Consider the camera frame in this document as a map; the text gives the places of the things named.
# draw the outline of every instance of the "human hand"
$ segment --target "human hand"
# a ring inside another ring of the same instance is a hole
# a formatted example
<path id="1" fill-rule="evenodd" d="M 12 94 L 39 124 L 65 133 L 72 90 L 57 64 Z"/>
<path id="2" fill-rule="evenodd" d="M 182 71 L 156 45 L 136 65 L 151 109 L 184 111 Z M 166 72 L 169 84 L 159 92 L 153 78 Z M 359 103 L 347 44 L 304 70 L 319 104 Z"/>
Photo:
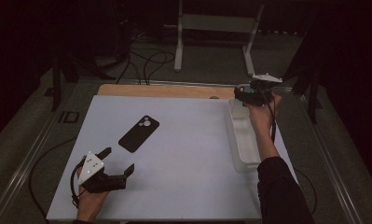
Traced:
<path id="1" fill-rule="evenodd" d="M 277 114 L 276 107 L 279 102 L 282 100 L 280 95 L 276 95 L 272 93 L 273 100 L 270 102 L 270 108 Z M 250 112 L 250 121 L 252 122 L 253 129 L 257 134 L 269 134 L 270 126 L 272 125 L 272 115 L 270 114 L 269 108 L 267 105 L 264 106 L 256 106 L 256 105 L 248 105 L 246 104 L 247 108 Z"/>
<path id="2" fill-rule="evenodd" d="M 80 175 L 82 167 L 78 168 L 77 176 Z M 96 216 L 98 216 L 101 211 L 104 200 L 106 199 L 110 191 L 102 193 L 89 193 L 83 188 L 83 186 L 78 187 L 79 201 L 78 201 L 78 211 L 77 220 L 80 221 L 93 221 Z"/>

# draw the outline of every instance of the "black cable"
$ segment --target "black cable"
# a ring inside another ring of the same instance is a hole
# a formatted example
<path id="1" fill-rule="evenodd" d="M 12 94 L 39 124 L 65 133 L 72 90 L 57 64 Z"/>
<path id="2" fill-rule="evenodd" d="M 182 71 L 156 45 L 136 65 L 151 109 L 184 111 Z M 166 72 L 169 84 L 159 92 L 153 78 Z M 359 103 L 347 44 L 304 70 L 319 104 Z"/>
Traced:
<path id="1" fill-rule="evenodd" d="M 84 189 L 81 193 L 79 193 L 78 195 L 77 195 L 77 197 L 79 198 L 85 191 L 87 191 L 86 189 Z"/>
<path id="2" fill-rule="evenodd" d="M 140 37 L 140 36 L 142 36 L 142 35 L 145 35 L 146 34 L 146 32 L 141 32 L 140 34 L 138 34 L 138 35 L 135 35 L 131 40 L 132 40 L 132 42 L 133 41 L 140 41 L 140 42 L 144 42 L 144 41 L 141 41 L 141 40 L 139 40 L 138 38 Z"/>
<path id="3" fill-rule="evenodd" d="M 272 117 L 272 131 L 270 133 L 270 138 L 272 139 L 273 142 L 275 142 L 275 136 L 276 136 L 276 118 L 275 118 L 275 113 L 276 113 L 276 106 L 274 106 L 274 110 L 272 111 L 272 107 L 270 106 L 270 102 L 268 101 L 267 97 L 265 96 L 264 92 L 261 91 L 259 87 L 257 87 L 257 90 L 260 92 L 260 94 L 264 97 L 265 105 L 269 109 L 269 113 Z"/>
<path id="4" fill-rule="evenodd" d="M 141 37 L 143 35 L 148 35 L 148 32 L 142 32 L 142 33 L 136 35 L 134 37 L 134 40 L 137 41 L 137 42 L 142 42 L 142 43 L 151 43 L 151 42 L 154 42 L 154 41 L 160 41 L 162 39 L 162 37 L 168 36 L 173 32 L 177 32 L 177 27 L 172 28 L 170 31 L 166 32 L 163 35 L 159 35 L 159 36 L 151 36 L 150 35 L 150 36 L 148 36 L 147 38 L 144 38 L 144 39 L 141 39 L 139 37 Z"/>
<path id="5" fill-rule="evenodd" d="M 116 84 L 118 84 L 119 80 L 125 75 L 125 72 L 127 71 L 128 69 L 128 66 L 130 66 L 130 63 L 131 63 L 131 56 L 130 54 L 128 53 L 127 54 L 127 58 L 128 58 L 128 62 L 127 62 L 127 65 L 125 66 L 124 70 L 122 70 L 122 73 L 119 75 L 119 77 L 117 78 L 117 81 L 116 81 Z"/>
<path id="6" fill-rule="evenodd" d="M 37 161 L 34 163 L 34 166 L 32 167 L 31 169 L 31 173 L 29 174 L 29 181 L 28 181 L 28 190 L 29 190 L 29 193 L 31 194 L 32 196 L 32 200 L 34 201 L 34 204 L 37 206 L 38 210 L 40 211 L 41 215 L 43 216 L 43 219 L 45 219 L 46 223 L 49 224 L 49 221 L 46 219 L 46 212 L 44 211 L 43 207 L 40 205 L 40 203 L 37 201 L 36 197 L 34 196 L 34 192 L 33 192 L 33 189 L 32 189 L 32 177 L 33 177 L 33 174 L 34 174 L 34 169 L 35 167 L 37 166 L 37 164 L 45 157 L 49 154 L 49 152 L 53 151 L 54 149 L 57 149 L 61 146 L 64 146 L 72 141 L 76 140 L 76 137 L 74 138 L 71 138 L 69 140 L 66 140 L 60 144 L 58 144 L 57 146 L 55 147 L 52 147 L 50 148 L 49 150 L 47 150 L 45 153 L 43 153 L 38 159 Z"/>
<path id="7" fill-rule="evenodd" d="M 158 52 L 158 53 L 155 53 L 155 54 L 152 54 L 148 60 L 145 62 L 145 67 L 143 68 L 143 75 L 145 77 L 145 80 L 146 80 L 146 84 L 147 85 L 150 85 L 150 77 L 155 73 L 157 72 L 165 63 L 161 63 L 153 72 L 151 72 L 148 76 L 145 74 L 145 69 L 147 68 L 147 65 L 148 65 L 148 62 L 151 62 L 151 59 L 157 55 L 160 55 L 162 52 Z M 165 55 L 165 60 L 164 62 L 166 62 L 167 60 L 167 57 L 166 57 L 166 53 L 163 52 L 163 54 Z"/>
<path id="8" fill-rule="evenodd" d="M 131 62 L 131 65 L 133 66 L 133 69 L 135 70 L 135 76 L 138 79 L 138 85 L 142 85 L 142 79 L 140 78 L 139 70 L 137 69 L 137 66 L 135 63 Z"/>
<path id="9" fill-rule="evenodd" d="M 313 184 L 311 183 L 311 181 L 310 181 L 310 179 L 308 178 L 307 175 L 305 175 L 304 173 L 302 173 L 301 171 L 299 171 L 296 167 L 293 166 L 293 168 L 294 168 L 295 171 L 297 171 L 300 174 L 302 174 L 308 180 L 308 182 L 310 183 L 310 186 L 311 186 L 311 188 L 313 190 L 313 194 L 314 194 L 314 206 L 313 206 L 313 209 L 310 212 L 310 214 L 313 215 L 314 212 L 316 211 L 316 208 L 317 208 L 317 193 L 316 193 L 316 189 L 314 188 Z"/>
<path id="10" fill-rule="evenodd" d="M 70 52 L 65 52 L 65 56 L 68 57 L 70 60 L 72 60 L 72 62 L 75 63 L 75 65 L 77 65 L 78 67 L 81 67 L 83 69 L 90 71 L 95 76 L 101 79 L 105 79 L 105 80 L 116 79 L 115 77 L 110 77 L 107 74 L 103 73 L 101 70 L 99 70 L 99 68 L 95 64 L 84 62 Z"/>
<path id="11" fill-rule="evenodd" d="M 108 64 L 105 64 L 105 65 L 99 65 L 98 68 L 104 72 L 108 72 L 110 70 L 113 70 L 115 68 L 117 68 L 118 66 L 121 66 L 124 61 L 126 60 L 125 59 L 119 59 L 117 58 L 115 62 L 112 62 L 112 63 L 108 63 Z"/>
<path id="12" fill-rule="evenodd" d="M 144 79 L 145 79 L 145 84 L 146 85 L 150 85 L 150 78 L 151 76 L 156 73 L 165 63 L 170 63 L 174 60 L 174 54 L 170 53 L 170 52 L 167 52 L 167 51 L 163 51 L 163 50 L 160 50 L 160 49 L 146 49 L 146 50 L 158 50 L 158 52 L 150 55 L 148 58 L 146 58 L 145 56 L 143 55 L 140 55 L 132 50 L 130 50 L 130 53 L 140 57 L 140 58 L 143 58 L 146 60 L 145 62 L 145 65 L 144 65 L 144 69 L 143 69 L 143 76 L 144 76 Z M 160 55 L 160 54 L 163 54 L 165 59 L 163 61 L 155 61 L 155 60 L 152 60 L 152 58 L 156 57 L 157 55 Z M 159 66 L 154 69 L 154 71 L 152 71 L 151 73 L 147 74 L 146 73 L 146 68 L 147 68 L 147 65 L 149 63 L 158 63 Z"/>
<path id="13" fill-rule="evenodd" d="M 78 208 L 78 196 L 81 194 L 79 194 L 78 196 L 76 194 L 74 179 L 75 179 L 75 175 L 77 173 L 78 168 L 80 168 L 81 166 L 82 166 L 82 162 L 76 165 L 75 169 L 72 171 L 72 174 L 70 175 L 70 190 L 72 191 L 72 203 L 76 208 Z"/>

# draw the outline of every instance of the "wooden edge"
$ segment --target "wooden edge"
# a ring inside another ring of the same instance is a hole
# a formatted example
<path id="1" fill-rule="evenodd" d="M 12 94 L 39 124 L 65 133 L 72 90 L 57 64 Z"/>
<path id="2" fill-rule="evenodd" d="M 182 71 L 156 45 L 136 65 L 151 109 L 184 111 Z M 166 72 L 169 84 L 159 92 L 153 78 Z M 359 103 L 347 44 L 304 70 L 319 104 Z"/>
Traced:
<path id="1" fill-rule="evenodd" d="M 103 84 L 98 95 L 142 96 L 198 99 L 233 99 L 234 90 L 230 87 L 191 87 L 191 86 L 140 86 Z"/>

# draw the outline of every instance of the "plastic container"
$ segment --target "plastic container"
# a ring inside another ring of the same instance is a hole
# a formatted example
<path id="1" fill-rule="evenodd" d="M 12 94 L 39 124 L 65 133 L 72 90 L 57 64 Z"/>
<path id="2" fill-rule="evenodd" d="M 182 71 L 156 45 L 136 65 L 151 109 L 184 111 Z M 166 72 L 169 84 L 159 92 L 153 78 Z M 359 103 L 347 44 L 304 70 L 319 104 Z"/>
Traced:
<path id="1" fill-rule="evenodd" d="M 235 169 L 238 172 L 254 172 L 261 159 L 249 110 L 236 99 L 229 100 L 228 106 L 226 125 Z"/>

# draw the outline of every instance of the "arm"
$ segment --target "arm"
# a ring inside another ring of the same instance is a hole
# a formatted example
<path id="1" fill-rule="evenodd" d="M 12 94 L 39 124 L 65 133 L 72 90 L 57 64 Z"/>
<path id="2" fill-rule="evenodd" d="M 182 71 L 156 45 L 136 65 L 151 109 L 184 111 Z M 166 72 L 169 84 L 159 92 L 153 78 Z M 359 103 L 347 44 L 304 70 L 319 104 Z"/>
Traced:
<path id="1" fill-rule="evenodd" d="M 81 173 L 81 168 L 78 169 L 77 175 Z M 77 210 L 77 218 L 73 221 L 74 224 L 91 224 L 91 222 L 98 216 L 103 206 L 104 200 L 109 191 L 103 193 L 89 193 L 83 188 L 78 187 L 80 194 Z"/>
<path id="2" fill-rule="evenodd" d="M 272 110 L 282 97 L 273 94 Z M 264 224 L 314 223 L 304 195 L 270 138 L 272 116 L 268 106 L 247 105 L 261 163 L 258 166 L 258 195 Z"/>

